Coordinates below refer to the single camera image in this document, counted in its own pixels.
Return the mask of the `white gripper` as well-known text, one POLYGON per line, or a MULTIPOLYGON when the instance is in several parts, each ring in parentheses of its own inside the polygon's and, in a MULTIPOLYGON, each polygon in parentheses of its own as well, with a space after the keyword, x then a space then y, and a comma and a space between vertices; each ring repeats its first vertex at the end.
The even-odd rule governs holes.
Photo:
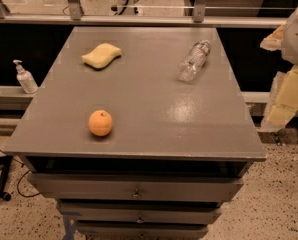
POLYGON ((294 64, 287 73, 278 71, 274 77, 261 121, 262 132, 278 132, 298 112, 298 7, 285 25, 261 41, 260 47, 268 51, 281 50, 283 59, 294 64))

